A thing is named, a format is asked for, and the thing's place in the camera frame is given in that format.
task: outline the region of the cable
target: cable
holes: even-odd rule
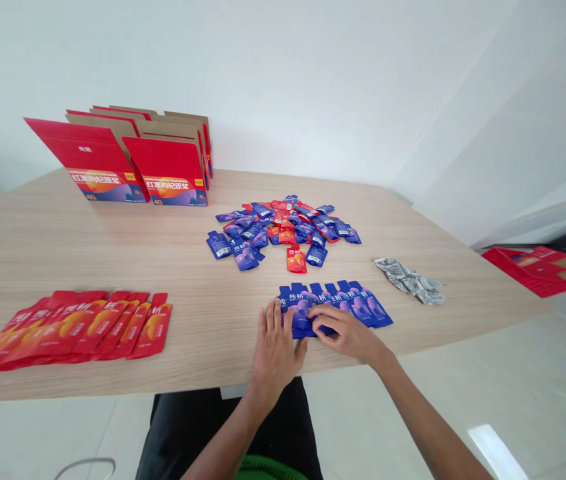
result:
[[[67,470],[70,470],[74,467],[77,467],[78,465],[84,465],[86,463],[108,463],[108,464],[110,464],[111,465],[111,472],[109,472],[109,475],[106,476],[103,480],[109,480],[111,478],[111,476],[114,474],[114,472],[116,471],[116,462],[114,461],[113,458],[109,458],[109,457],[89,458],[89,459],[77,460],[75,462],[70,463],[68,466],[66,466],[65,468],[60,470],[60,472],[58,472],[58,475],[56,475],[54,477],[54,480],[58,480],[62,476],[62,474],[64,474]]]

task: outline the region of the wooden table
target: wooden table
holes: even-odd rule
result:
[[[286,270],[286,248],[241,272],[205,242],[214,215],[288,194],[333,204],[362,245],[330,245],[325,266]],[[218,170],[204,207],[90,202],[64,169],[0,196],[0,328],[55,289],[168,292],[174,304],[165,350],[142,360],[44,365],[0,373],[0,400],[166,392],[249,380],[257,314],[280,285],[358,280],[395,324],[376,333],[398,355],[501,329],[542,313],[534,294],[381,187]],[[448,282],[447,301],[424,306],[396,289],[373,259],[391,256]],[[313,339],[303,372],[354,365]]]

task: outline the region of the forearm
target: forearm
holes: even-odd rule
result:
[[[183,480],[233,479],[271,407],[250,385],[214,438],[185,472]]]
[[[418,450],[436,480],[492,477],[387,350],[370,363],[401,414]]]

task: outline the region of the person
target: person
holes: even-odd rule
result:
[[[278,299],[260,310],[253,374],[241,399],[222,400],[219,389],[156,395],[137,480],[322,480],[307,396],[296,377],[308,338],[294,348],[292,316],[281,319]],[[324,346],[378,374],[436,480],[492,479],[372,330],[330,305],[315,306],[309,318]]]

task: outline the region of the hand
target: hand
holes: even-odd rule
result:
[[[334,351],[356,357],[376,369],[388,355],[393,355],[372,330],[364,326],[352,314],[331,305],[317,305],[309,311],[314,318],[312,330],[323,345]],[[338,338],[326,336],[320,326],[336,330]]]
[[[254,373],[247,391],[258,397],[268,411],[274,408],[283,389],[300,371],[307,353],[307,338],[300,340],[294,349],[291,336],[293,314],[288,311],[281,322],[278,299],[269,301],[267,312],[262,308],[260,311]]]

